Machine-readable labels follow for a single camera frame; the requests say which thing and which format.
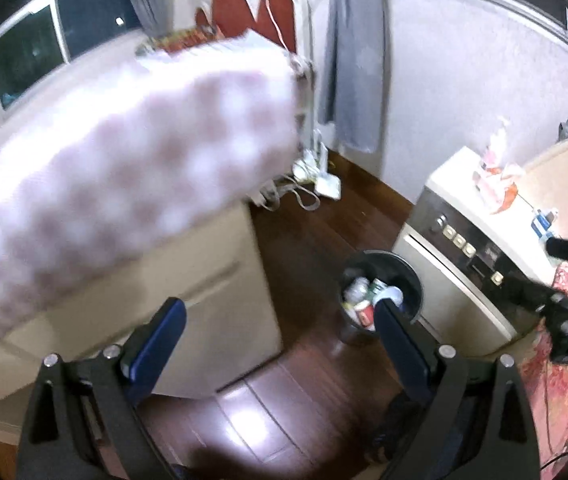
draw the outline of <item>metal screw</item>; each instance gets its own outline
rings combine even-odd
[[[442,345],[439,347],[439,355],[441,355],[444,359],[452,359],[457,355],[457,350],[455,350],[450,345]]]
[[[501,363],[506,367],[506,368],[512,368],[515,365],[515,360],[513,359],[512,355],[509,354],[503,354],[500,358],[499,361],[501,361]]]
[[[560,328],[561,328],[561,331],[562,331],[564,334],[567,334],[567,333],[568,333],[568,320],[567,320],[567,321],[564,321],[564,322],[561,324],[561,327],[560,327]]]
[[[51,366],[55,365],[58,363],[59,357],[57,354],[48,354],[45,358],[44,358],[44,366],[46,368],[50,368]]]
[[[120,355],[120,352],[122,352],[122,347],[120,345],[110,345],[102,350],[102,353],[104,354],[104,357],[106,357],[106,359],[115,359],[115,357]]]

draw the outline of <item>black trash can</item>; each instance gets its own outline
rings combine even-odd
[[[364,346],[377,339],[375,331],[367,330],[351,319],[342,307],[344,291],[359,277],[369,282],[381,280],[388,286],[396,286],[403,293],[401,311],[409,319],[414,319],[421,309],[423,289],[413,268],[396,254],[388,251],[360,251],[345,263],[339,277],[339,339],[349,345]]]

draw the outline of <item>white cable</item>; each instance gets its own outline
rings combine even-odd
[[[290,52],[290,49],[286,45],[286,41],[284,41],[284,37],[282,36],[282,31],[279,29],[279,25],[275,21],[275,17],[273,17],[273,11],[270,10],[270,0],[266,0],[266,10],[269,12],[270,21],[273,23],[273,25],[275,25],[275,30],[277,31],[277,37],[279,38],[279,41],[281,42],[282,46]]]
[[[279,187],[277,186],[277,184],[273,184],[274,189],[271,190],[269,193],[271,196],[265,195],[265,198],[267,200],[270,200],[273,203],[273,205],[268,206],[264,204],[265,209],[268,209],[269,211],[276,211],[277,209],[279,209],[281,199],[286,193],[293,193],[295,195],[295,198],[297,199],[297,203],[305,211],[315,211],[320,206],[321,204],[320,198],[317,195],[315,195],[315,193],[299,185],[298,183],[296,183],[296,181],[293,178],[289,177],[288,175],[282,175],[279,178],[289,180],[291,181],[292,184],[285,184]],[[298,190],[308,193],[310,196],[312,196],[315,199],[315,202],[312,203],[311,205],[305,205],[304,202],[302,201],[302,197],[298,193]]]
[[[266,0],[266,10],[269,12],[270,21],[272,22],[273,25],[275,25],[275,30],[277,31],[277,37],[279,38],[279,41],[281,42],[282,46],[290,53],[290,49],[286,45],[286,41],[284,41],[284,36],[282,35],[282,31],[280,30],[279,25],[275,21],[275,17],[273,16],[273,11],[270,10],[270,0]]]

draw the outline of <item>button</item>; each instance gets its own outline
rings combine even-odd
[[[441,231],[445,226],[446,226],[446,217],[442,215],[433,222],[433,224],[430,226],[430,230],[433,233],[436,233]]]
[[[464,251],[464,254],[466,256],[468,256],[469,258],[472,258],[473,256],[475,256],[475,253],[477,252],[477,250],[470,244],[466,244],[463,251]]]
[[[464,238],[462,235],[457,235],[452,241],[452,243],[454,243],[455,247],[461,249],[466,245],[466,238]]]
[[[456,234],[457,231],[455,231],[450,225],[444,227],[444,236],[449,240],[452,240]]]
[[[504,281],[504,277],[501,275],[500,272],[495,272],[495,274],[493,274],[491,280],[495,285],[501,285],[501,282]]]

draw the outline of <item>beige cabinet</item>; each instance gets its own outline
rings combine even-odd
[[[277,354],[281,337],[247,207],[185,235],[62,298],[0,342],[0,440],[15,443],[42,358],[90,356],[126,339],[169,296],[187,325],[155,391],[206,397]]]

